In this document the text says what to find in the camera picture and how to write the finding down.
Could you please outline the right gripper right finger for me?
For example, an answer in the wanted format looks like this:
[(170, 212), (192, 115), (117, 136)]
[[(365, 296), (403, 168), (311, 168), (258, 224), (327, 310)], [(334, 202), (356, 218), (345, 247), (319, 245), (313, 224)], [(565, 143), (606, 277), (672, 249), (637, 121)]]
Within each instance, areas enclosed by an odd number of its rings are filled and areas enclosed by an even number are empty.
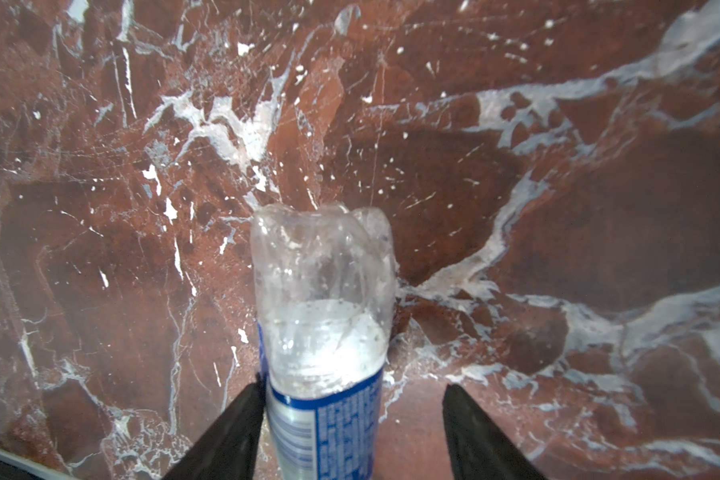
[(460, 385), (446, 387), (442, 416), (455, 479), (546, 479)]

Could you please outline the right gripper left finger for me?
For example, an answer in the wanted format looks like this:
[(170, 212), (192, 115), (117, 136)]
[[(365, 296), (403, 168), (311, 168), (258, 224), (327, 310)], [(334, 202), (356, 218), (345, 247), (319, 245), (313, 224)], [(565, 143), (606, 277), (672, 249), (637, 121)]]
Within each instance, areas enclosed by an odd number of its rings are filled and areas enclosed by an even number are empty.
[(251, 480), (265, 397), (265, 381), (257, 374), (163, 479)]

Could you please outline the small bottle blue cap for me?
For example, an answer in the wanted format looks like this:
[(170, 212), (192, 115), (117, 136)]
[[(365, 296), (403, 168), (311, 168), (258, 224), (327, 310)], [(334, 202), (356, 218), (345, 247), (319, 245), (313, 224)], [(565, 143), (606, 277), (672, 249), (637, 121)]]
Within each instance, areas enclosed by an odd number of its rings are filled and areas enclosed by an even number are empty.
[(252, 221), (266, 414), (286, 479), (368, 479), (396, 301), (391, 225), (377, 208)]

